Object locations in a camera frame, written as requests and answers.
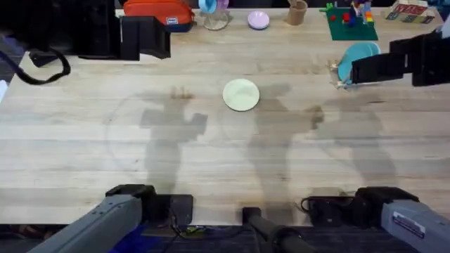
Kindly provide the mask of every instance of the green lego baseplate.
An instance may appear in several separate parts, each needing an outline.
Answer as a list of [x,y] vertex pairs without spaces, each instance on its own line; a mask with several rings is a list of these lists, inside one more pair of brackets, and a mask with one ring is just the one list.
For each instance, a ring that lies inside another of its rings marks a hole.
[[353,27],[342,24],[344,13],[349,13],[349,8],[331,8],[326,11],[326,18],[330,26],[331,38],[333,40],[360,40],[360,41],[377,41],[378,35],[375,27],[369,27],[363,24],[363,19],[358,17]]

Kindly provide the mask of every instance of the white label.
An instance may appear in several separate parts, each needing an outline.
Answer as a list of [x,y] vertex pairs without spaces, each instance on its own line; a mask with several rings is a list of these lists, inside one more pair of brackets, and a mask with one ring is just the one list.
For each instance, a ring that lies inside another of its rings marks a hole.
[[177,17],[168,17],[167,19],[166,19],[166,21],[167,21],[167,24],[168,25],[176,25],[176,24],[178,24],[178,18]]
[[405,228],[407,231],[417,235],[419,238],[425,237],[425,227],[420,225],[419,223],[413,221],[412,219],[400,214],[398,212],[394,212],[392,214],[392,220],[402,228]]

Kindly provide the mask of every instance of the colorful box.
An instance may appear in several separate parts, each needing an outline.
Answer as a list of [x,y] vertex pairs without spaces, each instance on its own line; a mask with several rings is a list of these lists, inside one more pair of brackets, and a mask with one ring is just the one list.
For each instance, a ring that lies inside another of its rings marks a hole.
[[434,19],[434,13],[428,13],[428,2],[422,0],[397,0],[385,13],[387,20],[400,20],[428,24]]

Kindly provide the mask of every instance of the pink bowl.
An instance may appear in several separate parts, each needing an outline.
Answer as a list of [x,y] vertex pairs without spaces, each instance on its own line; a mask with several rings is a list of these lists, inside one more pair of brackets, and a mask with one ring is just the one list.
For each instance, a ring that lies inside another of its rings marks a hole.
[[251,28],[258,30],[268,27],[269,20],[269,16],[263,11],[252,11],[247,18]]

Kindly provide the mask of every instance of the gray robot arm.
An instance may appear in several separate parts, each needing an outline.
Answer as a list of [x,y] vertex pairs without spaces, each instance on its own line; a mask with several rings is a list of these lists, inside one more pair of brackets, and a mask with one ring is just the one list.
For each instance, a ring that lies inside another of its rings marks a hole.
[[113,195],[82,218],[29,253],[109,252],[133,231],[142,217],[142,201],[132,195]]

